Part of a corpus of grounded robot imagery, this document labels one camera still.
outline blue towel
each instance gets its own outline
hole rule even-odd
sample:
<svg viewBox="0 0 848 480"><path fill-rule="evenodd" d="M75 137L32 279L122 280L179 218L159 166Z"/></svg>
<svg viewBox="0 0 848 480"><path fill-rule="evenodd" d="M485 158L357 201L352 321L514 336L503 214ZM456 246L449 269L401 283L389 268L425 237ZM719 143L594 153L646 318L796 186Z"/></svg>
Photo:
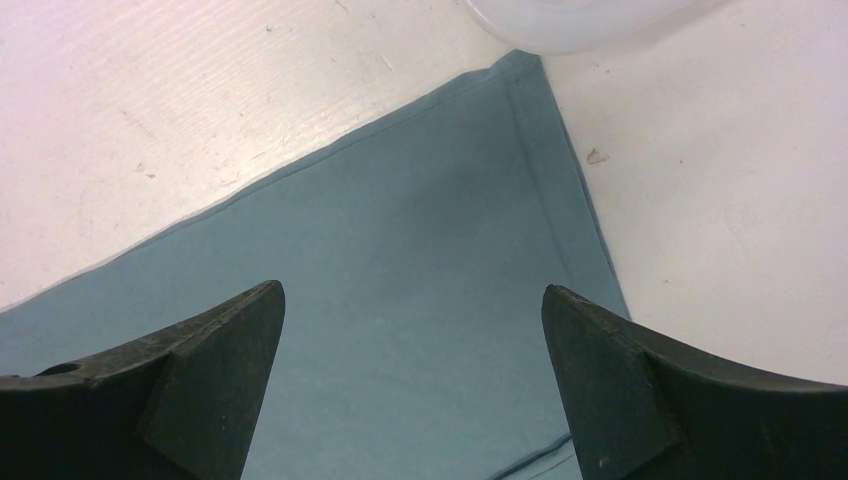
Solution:
<svg viewBox="0 0 848 480"><path fill-rule="evenodd" d="M513 52L0 314L0 372L266 279L288 311L245 480L490 478L568 431L545 287L626 314L541 62ZM514 478L579 478L569 448Z"/></svg>

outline stain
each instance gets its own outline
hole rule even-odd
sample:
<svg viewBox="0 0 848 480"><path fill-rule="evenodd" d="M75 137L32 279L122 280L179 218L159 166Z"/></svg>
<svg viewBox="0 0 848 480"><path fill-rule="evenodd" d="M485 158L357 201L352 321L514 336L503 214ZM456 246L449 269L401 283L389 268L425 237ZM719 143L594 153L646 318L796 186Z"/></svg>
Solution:
<svg viewBox="0 0 848 480"><path fill-rule="evenodd" d="M597 148L593 148L589 155L586 156L586 163L589 165L597 165L599 163L604 163L609 160L609 154L599 152Z"/></svg>
<svg viewBox="0 0 848 480"><path fill-rule="evenodd" d="M350 10L348 10L347 7L342 2L340 2L339 0L333 0L333 1L336 2L336 5L338 5L339 8L344 10L346 14L350 15Z"/></svg>

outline white plastic container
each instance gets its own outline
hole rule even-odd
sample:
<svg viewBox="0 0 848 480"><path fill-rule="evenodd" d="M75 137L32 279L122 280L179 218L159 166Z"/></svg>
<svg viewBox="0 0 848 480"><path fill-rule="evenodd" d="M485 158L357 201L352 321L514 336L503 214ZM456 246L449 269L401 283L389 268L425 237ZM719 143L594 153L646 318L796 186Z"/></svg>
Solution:
<svg viewBox="0 0 848 480"><path fill-rule="evenodd" d="M693 0L464 0L486 31L530 53L587 50L639 30Z"/></svg>

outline white floor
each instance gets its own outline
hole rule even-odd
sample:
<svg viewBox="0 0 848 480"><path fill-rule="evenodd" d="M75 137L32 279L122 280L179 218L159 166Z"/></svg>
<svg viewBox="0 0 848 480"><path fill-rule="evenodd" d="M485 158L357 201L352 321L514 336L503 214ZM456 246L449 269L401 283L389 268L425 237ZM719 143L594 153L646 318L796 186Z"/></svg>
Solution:
<svg viewBox="0 0 848 480"><path fill-rule="evenodd" d="M455 0L0 6L0 308L509 48ZM848 384L848 3L546 59L636 321Z"/></svg>

